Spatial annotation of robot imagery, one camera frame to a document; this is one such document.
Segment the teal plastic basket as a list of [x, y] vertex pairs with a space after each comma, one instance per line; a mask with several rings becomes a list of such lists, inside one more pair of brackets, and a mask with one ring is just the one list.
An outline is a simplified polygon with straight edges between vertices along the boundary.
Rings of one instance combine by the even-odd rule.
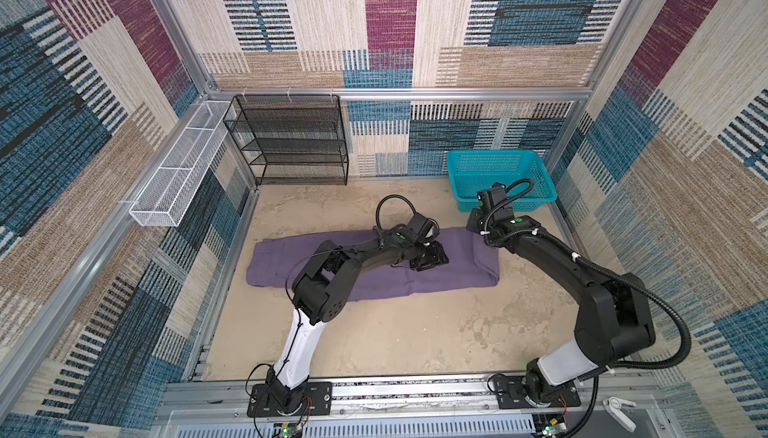
[[449, 181], [460, 212], [480, 208], [478, 194], [499, 182], [531, 179], [533, 189], [514, 202], [515, 212], [532, 212], [557, 198], [540, 156], [530, 150], [454, 150], [446, 156]]

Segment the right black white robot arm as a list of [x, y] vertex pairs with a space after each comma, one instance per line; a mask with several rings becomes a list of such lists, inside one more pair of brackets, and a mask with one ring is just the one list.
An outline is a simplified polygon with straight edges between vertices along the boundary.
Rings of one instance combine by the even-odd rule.
[[578, 305], [573, 337], [526, 366], [522, 388], [536, 405], [548, 404], [577, 378], [596, 376], [618, 360], [655, 343], [649, 299], [632, 274], [618, 279], [587, 266], [562, 240], [529, 216], [493, 222], [474, 209], [467, 229], [486, 244], [536, 265]]

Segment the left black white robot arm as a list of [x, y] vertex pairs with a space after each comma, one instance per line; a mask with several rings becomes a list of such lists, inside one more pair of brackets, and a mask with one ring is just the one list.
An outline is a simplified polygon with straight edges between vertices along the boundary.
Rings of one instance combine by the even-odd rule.
[[403, 261], [420, 272], [445, 265], [449, 258], [439, 241], [393, 230], [353, 245], [320, 244], [292, 284], [291, 329], [280, 358], [267, 372], [260, 405], [271, 406], [276, 414], [300, 409], [324, 328], [343, 310], [360, 275]]

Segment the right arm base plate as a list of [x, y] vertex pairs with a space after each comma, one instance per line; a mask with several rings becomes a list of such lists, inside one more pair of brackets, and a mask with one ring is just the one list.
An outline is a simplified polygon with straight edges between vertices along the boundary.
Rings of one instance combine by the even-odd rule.
[[495, 373], [486, 385], [502, 410], [579, 407], [581, 399], [573, 382], [550, 385], [531, 375]]

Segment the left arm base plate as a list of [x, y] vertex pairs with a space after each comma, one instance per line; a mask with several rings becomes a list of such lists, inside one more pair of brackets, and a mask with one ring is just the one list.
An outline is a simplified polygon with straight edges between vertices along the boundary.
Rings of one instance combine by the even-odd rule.
[[333, 383], [330, 381], [305, 381], [294, 389], [289, 389], [279, 381], [255, 384], [251, 389], [247, 416], [327, 416], [330, 414], [332, 397]]

